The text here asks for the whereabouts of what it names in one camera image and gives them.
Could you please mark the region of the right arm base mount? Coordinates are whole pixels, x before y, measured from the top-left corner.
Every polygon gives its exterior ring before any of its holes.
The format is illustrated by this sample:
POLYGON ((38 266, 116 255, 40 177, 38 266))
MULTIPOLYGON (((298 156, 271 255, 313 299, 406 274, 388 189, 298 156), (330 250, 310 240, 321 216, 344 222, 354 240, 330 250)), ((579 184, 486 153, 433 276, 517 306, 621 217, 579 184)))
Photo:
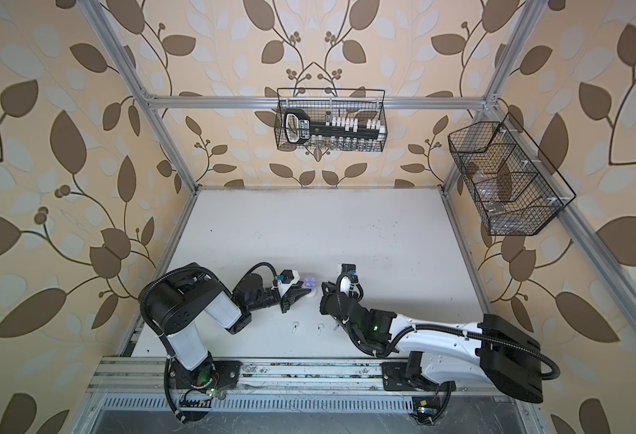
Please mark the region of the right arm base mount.
POLYGON ((381 364, 381 378, 386 392, 455 392, 457 386, 428 380, 419 365, 410 362, 381 364))

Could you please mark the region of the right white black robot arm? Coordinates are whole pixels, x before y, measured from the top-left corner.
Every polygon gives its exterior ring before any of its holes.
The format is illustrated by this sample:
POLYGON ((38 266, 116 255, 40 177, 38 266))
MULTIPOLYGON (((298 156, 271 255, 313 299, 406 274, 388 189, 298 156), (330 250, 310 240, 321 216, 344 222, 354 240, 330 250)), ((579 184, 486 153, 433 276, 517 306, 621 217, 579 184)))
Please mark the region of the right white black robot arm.
POLYGON ((560 367, 540 344, 510 322, 485 314, 479 323, 418 320, 361 305, 356 267, 345 264, 334 282, 321 285, 320 312, 330 316, 363 354, 387 359, 404 354, 411 386, 473 381, 526 403, 542 403, 542 385, 560 377, 560 367))

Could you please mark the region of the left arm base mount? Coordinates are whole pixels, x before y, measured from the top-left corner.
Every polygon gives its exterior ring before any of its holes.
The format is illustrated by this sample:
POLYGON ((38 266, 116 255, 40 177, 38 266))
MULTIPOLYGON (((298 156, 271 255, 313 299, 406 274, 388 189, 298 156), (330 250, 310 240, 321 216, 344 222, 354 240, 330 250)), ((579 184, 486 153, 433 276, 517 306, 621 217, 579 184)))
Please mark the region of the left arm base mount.
POLYGON ((212 389, 233 388, 240 378, 240 361, 213 360, 203 362, 192 371, 187 371, 178 360, 170 361, 166 378, 178 390, 199 389, 206 392, 212 389))

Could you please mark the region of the purple earbud charging case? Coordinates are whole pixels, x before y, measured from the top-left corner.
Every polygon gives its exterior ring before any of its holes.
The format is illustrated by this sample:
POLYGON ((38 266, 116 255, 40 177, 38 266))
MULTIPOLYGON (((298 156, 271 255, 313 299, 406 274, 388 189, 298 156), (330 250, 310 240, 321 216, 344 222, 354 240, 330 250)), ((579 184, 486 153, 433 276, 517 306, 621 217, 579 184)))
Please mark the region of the purple earbud charging case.
POLYGON ((302 289, 315 290, 317 285, 317 280, 313 276, 307 276, 303 280, 302 289))

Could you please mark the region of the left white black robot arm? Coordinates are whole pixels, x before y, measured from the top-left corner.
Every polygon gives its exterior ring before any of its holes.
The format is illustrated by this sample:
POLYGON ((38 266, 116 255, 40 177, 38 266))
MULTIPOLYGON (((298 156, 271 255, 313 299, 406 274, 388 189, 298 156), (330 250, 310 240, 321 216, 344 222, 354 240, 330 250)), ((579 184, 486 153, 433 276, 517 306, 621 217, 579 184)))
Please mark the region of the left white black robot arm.
POLYGON ((279 272, 268 262, 252 266, 228 289, 215 273, 193 262, 150 282, 138 301, 144 323, 161 341, 167 360, 200 383, 211 378, 214 362, 195 325, 198 316, 206 314, 236 335, 251 322, 253 312, 278 307, 285 314, 314 291, 315 278, 301 278, 292 269, 279 272))

